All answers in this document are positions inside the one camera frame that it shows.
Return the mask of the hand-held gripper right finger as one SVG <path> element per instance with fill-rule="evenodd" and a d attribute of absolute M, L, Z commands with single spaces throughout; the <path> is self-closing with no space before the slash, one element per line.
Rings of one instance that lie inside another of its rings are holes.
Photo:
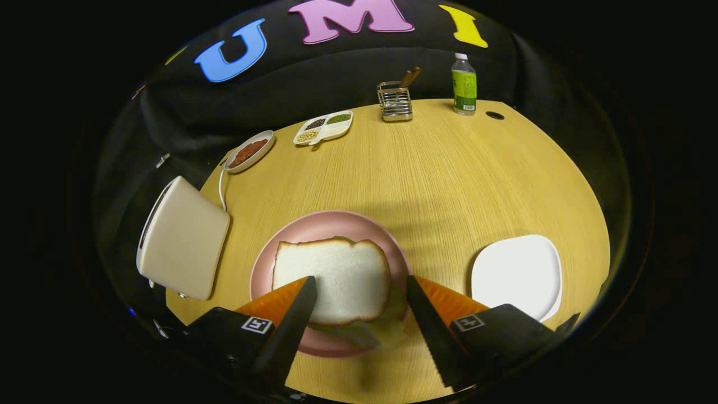
<path fill-rule="evenodd" d="M 408 277 L 406 299 L 442 383 L 455 393 L 487 391 L 529 374 L 580 317 L 551 329 L 515 305 L 491 309 L 420 276 Z"/>

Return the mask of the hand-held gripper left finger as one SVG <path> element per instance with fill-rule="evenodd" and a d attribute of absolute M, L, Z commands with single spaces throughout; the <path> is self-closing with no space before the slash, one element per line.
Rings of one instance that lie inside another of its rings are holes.
<path fill-rule="evenodd" d="M 182 331 L 190 355 L 239 388 L 284 388 L 317 299 L 307 276 L 236 310 L 214 307 Z"/>

